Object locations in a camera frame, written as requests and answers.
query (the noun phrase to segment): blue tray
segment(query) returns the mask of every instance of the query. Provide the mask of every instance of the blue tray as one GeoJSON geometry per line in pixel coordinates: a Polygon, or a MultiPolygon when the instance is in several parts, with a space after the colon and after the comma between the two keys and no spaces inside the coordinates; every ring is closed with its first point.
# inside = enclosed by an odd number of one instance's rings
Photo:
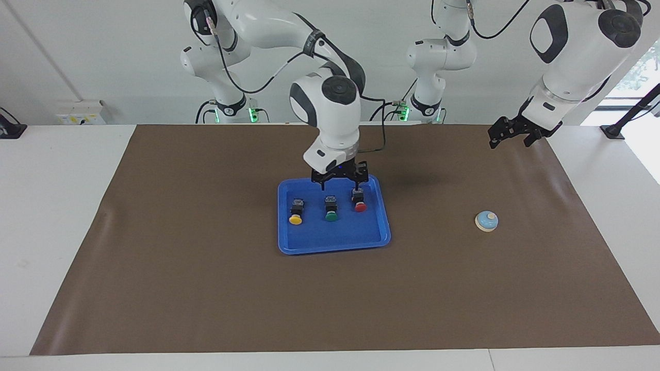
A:
{"type": "Polygon", "coordinates": [[[380,248],[391,240],[383,195],[375,176],[360,187],[364,190],[367,211],[357,213],[350,200],[355,183],[348,179],[333,179],[321,191],[319,184],[307,179],[286,180],[278,188],[278,240],[280,250],[287,255],[380,248]],[[325,196],[337,196],[339,220],[325,220],[325,196]],[[290,224],[294,199],[303,199],[305,209],[302,224],[290,224]]]}

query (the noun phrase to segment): green button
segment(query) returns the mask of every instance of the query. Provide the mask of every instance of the green button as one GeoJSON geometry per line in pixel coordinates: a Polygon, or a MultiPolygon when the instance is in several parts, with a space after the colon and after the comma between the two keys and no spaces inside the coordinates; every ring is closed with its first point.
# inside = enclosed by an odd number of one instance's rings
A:
{"type": "Polygon", "coordinates": [[[339,217],[337,216],[337,213],[334,211],[330,211],[325,215],[325,220],[329,222],[336,222],[339,220],[339,217]]]}

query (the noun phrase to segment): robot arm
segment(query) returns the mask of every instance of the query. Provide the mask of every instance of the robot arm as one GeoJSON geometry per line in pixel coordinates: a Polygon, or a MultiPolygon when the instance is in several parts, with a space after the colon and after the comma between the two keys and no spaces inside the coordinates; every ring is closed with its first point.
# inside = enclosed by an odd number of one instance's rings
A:
{"type": "MultiPolygon", "coordinates": [[[[248,98],[229,81],[226,73],[218,68],[218,51],[207,48],[185,48],[181,52],[181,65],[193,76],[205,79],[211,86],[215,105],[222,123],[238,123],[248,120],[248,111],[243,108],[248,98]]],[[[232,74],[235,81],[238,76],[232,74]]]]}
{"type": "Polygon", "coordinates": [[[438,72],[467,69],[477,59],[465,0],[438,1],[434,18],[445,37],[421,40],[408,49],[408,64],[417,74],[417,87],[407,106],[411,108],[410,119],[418,121],[433,121],[440,114],[446,83],[438,72]]]}
{"type": "MultiPolygon", "coordinates": [[[[319,129],[319,136],[305,152],[304,160],[313,169],[312,180],[322,185],[333,177],[350,178],[356,184],[368,180],[366,169],[354,162],[360,138],[360,96],[366,80],[359,63],[303,16],[269,0],[186,0],[185,4],[191,24],[197,25],[200,40],[207,48],[212,47],[216,65],[220,59],[219,47],[227,55],[227,67],[247,58],[250,46],[300,48],[304,54],[322,61],[324,65],[298,79],[290,89],[296,116],[319,129]]],[[[207,53],[204,48],[194,53],[184,52],[187,56],[187,59],[182,57],[184,66],[190,60],[188,64],[194,65],[194,74],[203,75],[215,86],[216,96],[240,91],[229,86],[222,76],[226,74],[221,69],[223,66],[214,69],[213,64],[192,63],[196,54],[207,53]]]]}
{"type": "Polygon", "coordinates": [[[528,134],[525,145],[550,137],[564,117],[603,86],[641,36],[642,8],[635,0],[549,6],[532,28],[530,41],[548,71],[534,86],[517,117],[500,118],[489,130],[490,146],[528,134]]]}

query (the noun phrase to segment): yellow button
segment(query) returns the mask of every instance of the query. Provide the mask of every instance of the yellow button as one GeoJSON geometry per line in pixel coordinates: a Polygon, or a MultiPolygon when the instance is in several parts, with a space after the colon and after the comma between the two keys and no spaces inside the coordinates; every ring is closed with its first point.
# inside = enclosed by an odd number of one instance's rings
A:
{"type": "Polygon", "coordinates": [[[301,225],[302,224],[302,218],[300,218],[298,215],[294,215],[289,218],[289,223],[293,225],[301,225]]]}

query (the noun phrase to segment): white table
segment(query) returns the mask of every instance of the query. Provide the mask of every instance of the white table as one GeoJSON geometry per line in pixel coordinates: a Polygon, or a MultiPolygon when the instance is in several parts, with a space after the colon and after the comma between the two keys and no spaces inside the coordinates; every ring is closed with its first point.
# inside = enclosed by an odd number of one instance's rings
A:
{"type": "MultiPolygon", "coordinates": [[[[0,370],[660,370],[660,347],[27,357],[134,129],[0,141],[0,370]]],[[[550,144],[660,329],[660,185],[625,142],[587,140],[596,130],[564,127],[550,144]]]]}

